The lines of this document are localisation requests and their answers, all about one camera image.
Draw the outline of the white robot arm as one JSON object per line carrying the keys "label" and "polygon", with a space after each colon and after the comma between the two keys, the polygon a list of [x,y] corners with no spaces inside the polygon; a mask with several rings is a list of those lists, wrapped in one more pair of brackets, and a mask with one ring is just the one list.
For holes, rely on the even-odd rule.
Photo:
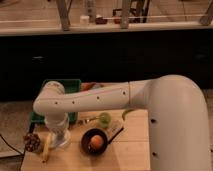
{"label": "white robot arm", "polygon": [[201,89],[189,78],[166,75],[65,94],[49,81],[33,104],[47,122],[70,112],[146,109],[152,171],[212,171],[208,109]]}

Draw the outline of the red orange object behind arm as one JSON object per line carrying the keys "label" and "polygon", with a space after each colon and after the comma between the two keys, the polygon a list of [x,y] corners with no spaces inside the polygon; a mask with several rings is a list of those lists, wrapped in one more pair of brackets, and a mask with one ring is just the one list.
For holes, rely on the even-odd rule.
{"label": "red orange object behind arm", "polygon": [[100,88],[100,87],[103,87],[103,85],[100,83],[96,83],[96,82],[82,83],[80,91],[88,91],[90,89]]}

